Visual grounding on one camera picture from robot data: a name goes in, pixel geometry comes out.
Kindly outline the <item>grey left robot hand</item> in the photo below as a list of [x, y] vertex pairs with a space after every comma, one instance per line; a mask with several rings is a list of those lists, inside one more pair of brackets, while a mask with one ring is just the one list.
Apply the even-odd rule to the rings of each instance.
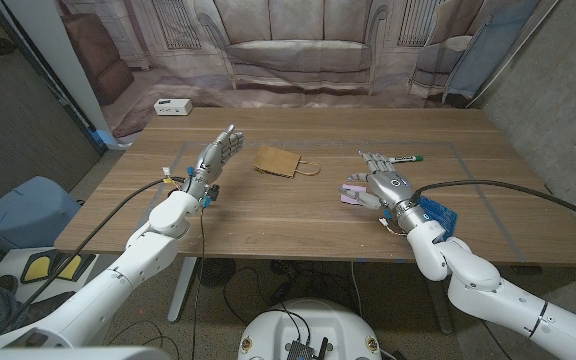
[[227, 161], [241, 150], [243, 143], [244, 135], [236, 132], [234, 125], [229, 125], [200, 152], [192, 173], [182, 186], [182, 191], [201, 201], [209, 186], [222, 173]]

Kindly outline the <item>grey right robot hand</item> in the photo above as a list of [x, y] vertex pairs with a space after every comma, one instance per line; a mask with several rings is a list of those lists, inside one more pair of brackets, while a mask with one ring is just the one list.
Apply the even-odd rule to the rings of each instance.
[[367, 173], [352, 174], [351, 181], [364, 181], [370, 192], [360, 192], [341, 187], [340, 193], [373, 210], [387, 209], [405, 232], [428, 222], [424, 209], [412, 200], [413, 189], [399, 175], [387, 157], [379, 153], [359, 152], [368, 167]]

